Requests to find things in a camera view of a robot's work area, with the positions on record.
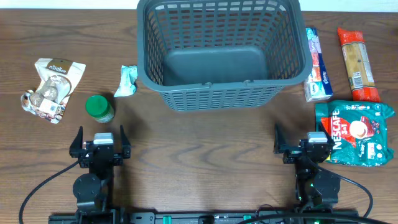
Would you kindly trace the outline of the Kleenex tissue pack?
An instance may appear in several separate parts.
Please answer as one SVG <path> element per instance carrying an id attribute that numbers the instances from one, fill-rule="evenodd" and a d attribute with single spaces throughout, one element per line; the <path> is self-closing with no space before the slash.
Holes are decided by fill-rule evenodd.
<path id="1" fill-rule="evenodd" d="M 313 65 L 303 85 L 305 98 L 307 102 L 328 100 L 333 96 L 333 90 L 323 61 L 318 31 L 316 28 L 307 27 L 306 33 Z"/>

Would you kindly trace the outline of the green Nescafe coffee bag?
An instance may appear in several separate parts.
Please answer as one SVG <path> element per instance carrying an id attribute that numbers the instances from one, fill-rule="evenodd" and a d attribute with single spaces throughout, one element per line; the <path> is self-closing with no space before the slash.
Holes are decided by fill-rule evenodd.
<path id="1" fill-rule="evenodd" d="M 383 166 L 394 158 L 387 144 L 386 119 L 395 111 L 384 103 L 335 100 L 315 105 L 315 121 L 334 141 L 330 164 Z"/>

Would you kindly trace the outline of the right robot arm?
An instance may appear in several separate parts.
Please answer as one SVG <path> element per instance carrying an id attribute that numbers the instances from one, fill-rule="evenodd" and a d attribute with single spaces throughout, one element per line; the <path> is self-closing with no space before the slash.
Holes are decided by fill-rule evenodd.
<path id="1" fill-rule="evenodd" d="M 338 203 L 340 179 L 319 168 L 319 163 L 330 155 L 333 145 L 334 141 L 323 126 L 319 126 L 318 131 L 307 133 L 297 146 L 288 145 L 281 129 L 275 126 L 274 153 L 283 155 L 283 163 L 295 166 L 297 213 L 330 211 Z"/>

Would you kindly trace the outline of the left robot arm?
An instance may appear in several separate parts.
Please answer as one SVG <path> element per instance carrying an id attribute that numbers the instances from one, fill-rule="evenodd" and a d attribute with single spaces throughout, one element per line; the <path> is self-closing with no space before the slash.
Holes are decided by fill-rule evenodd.
<path id="1" fill-rule="evenodd" d="M 123 160 L 131 157 L 131 144 L 122 126 L 120 138 L 121 151 L 116 152 L 112 133 L 96 133 L 94 140 L 84 142 L 83 128 L 79 128 L 69 148 L 70 156 L 78 160 L 79 166 L 89 170 L 73 184 L 79 212 L 104 212 L 110 207 L 114 167 L 123 165 Z"/>

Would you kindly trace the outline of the green lidded jar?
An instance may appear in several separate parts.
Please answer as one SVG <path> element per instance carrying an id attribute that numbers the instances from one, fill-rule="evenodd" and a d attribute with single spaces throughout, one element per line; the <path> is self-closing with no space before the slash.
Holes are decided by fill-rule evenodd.
<path id="1" fill-rule="evenodd" d="M 99 123 L 108 123 L 114 118 L 114 108 L 102 95 L 93 95 L 85 103 L 86 112 Z"/>

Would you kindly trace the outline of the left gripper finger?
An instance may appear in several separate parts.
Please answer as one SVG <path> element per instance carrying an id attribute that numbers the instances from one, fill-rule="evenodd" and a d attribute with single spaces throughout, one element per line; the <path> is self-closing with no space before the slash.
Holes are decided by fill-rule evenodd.
<path id="1" fill-rule="evenodd" d="M 80 126 L 75 139 L 70 145 L 69 155 L 72 158 L 79 158 L 83 151 L 83 127 Z"/>
<path id="2" fill-rule="evenodd" d="M 131 158 L 131 144 L 125 135 L 123 125 L 120 125 L 120 137 L 121 137 L 121 147 L 122 147 L 122 155 L 124 159 Z"/>

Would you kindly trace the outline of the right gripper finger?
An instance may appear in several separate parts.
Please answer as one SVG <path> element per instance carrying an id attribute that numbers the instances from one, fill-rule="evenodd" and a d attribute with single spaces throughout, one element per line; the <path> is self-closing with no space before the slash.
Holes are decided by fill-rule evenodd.
<path id="1" fill-rule="evenodd" d="M 298 146 L 290 146 L 286 143 L 285 137 L 282 134 L 279 126 L 274 126 L 274 154 L 299 154 L 300 148 Z"/>
<path id="2" fill-rule="evenodd" d="M 329 135 L 328 131 L 325 129 L 324 125 L 319 122 L 317 124 L 317 131 L 324 133 L 326 139 L 327 139 L 327 144 L 333 146 L 334 145 L 334 140 L 332 139 L 332 137 Z"/>

